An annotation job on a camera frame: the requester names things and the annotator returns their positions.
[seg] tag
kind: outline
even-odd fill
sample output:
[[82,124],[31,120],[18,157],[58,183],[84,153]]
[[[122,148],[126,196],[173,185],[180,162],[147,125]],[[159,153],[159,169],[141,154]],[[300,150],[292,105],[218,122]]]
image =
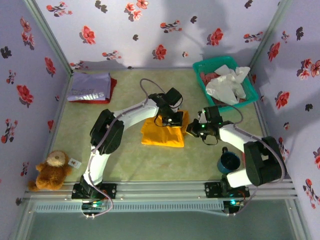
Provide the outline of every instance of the tag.
[[68,164],[69,164],[71,167],[74,167],[74,168],[76,168],[76,169],[80,168],[80,166],[81,166],[81,162],[79,162],[79,161],[77,161],[77,160],[75,160],[75,159],[73,159],[73,158],[70,158]]

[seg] teddy bear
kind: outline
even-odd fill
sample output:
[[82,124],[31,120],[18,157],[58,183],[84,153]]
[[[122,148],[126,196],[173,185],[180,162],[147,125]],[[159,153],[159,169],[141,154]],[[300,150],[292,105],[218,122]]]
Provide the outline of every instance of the teddy bear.
[[71,174],[72,168],[68,165],[69,157],[63,151],[53,151],[46,158],[44,163],[35,166],[39,175],[35,181],[28,183],[29,190],[37,192],[41,189],[59,190],[67,175]]

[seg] teal plastic basket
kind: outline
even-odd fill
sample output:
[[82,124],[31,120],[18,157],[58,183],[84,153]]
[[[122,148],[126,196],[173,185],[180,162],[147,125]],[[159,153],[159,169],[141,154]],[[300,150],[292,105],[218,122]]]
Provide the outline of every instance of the teal plastic basket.
[[[200,87],[202,88],[202,90],[205,94],[205,97],[208,100],[208,103],[210,106],[214,106],[215,103],[212,100],[211,96],[209,94],[207,94],[206,86],[200,77],[200,73],[202,73],[202,72],[204,72],[204,74],[213,73],[215,70],[220,68],[222,65],[227,65],[228,68],[233,69],[233,70],[236,70],[236,67],[238,67],[238,64],[236,63],[234,58],[231,56],[218,56],[218,57],[214,57],[214,58],[210,58],[210,59],[196,62],[192,65],[192,67],[195,71],[195,74],[196,74],[196,80],[198,81]],[[244,81],[242,82],[242,87],[243,87],[243,90],[246,95],[246,98],[245,98],[246,101],[235,104],[234,106],[236,108],[241,108],[247,104],[253,103],[253,102],[257,101],[259,98],[256,90],[251,85],[248,77],[246,77],[244,79]],[[225,111],[228,111],[231,109],[233,109],[233,108],[230,106],[219,107],[220,112],[225,112]]]

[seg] folded yellow towel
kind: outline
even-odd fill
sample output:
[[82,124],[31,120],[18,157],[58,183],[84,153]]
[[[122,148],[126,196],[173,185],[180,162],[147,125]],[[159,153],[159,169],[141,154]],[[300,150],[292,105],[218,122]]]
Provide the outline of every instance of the folded yellow towel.
[[182,112],[182,127],[161,127],[162,118],[160,115],[156,120],[156,117],[146,119],[141,129],[141,143],[145,145],[183,148],[185,146],[184,135],[186,134],[187,126],[189,124],[189,113],[188,111]]

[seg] mug handle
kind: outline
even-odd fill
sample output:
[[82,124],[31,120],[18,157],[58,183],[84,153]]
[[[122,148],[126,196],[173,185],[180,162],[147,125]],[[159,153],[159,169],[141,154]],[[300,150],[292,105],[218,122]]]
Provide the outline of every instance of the mug handle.
[[222,154],[224,154],[225,152],[228,152],[228,148],[226,146],[222,148]]

